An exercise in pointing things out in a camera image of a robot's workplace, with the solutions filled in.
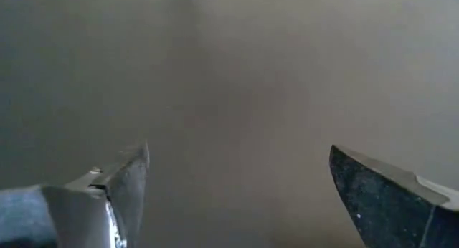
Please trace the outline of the black table mat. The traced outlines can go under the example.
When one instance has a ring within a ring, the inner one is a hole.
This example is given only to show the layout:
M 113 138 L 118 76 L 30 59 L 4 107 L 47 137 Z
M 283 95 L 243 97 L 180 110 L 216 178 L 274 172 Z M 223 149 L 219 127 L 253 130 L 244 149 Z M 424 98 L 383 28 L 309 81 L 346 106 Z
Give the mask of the black table mat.
M 144 141 L 139 248 L 364 248 L 332 145 L 459 190 L 459 0 L 0 0 L 0 189 Z

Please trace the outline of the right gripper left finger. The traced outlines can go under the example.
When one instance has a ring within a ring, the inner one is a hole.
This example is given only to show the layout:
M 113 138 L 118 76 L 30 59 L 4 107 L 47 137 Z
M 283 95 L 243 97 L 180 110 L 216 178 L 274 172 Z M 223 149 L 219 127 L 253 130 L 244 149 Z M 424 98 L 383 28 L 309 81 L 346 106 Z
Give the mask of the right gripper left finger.
M 138 248 L 148 168 L 142 142 L 64 186 L 43 187 L 57 248 Z

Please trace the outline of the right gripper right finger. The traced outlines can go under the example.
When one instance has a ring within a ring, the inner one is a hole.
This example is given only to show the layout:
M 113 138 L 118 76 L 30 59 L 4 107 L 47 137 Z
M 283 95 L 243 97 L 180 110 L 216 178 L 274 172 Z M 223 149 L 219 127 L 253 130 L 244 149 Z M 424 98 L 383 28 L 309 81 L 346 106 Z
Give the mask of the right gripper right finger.
M 459 191 L 343 146 L 336 190 L 366 248 L 459 248 Z

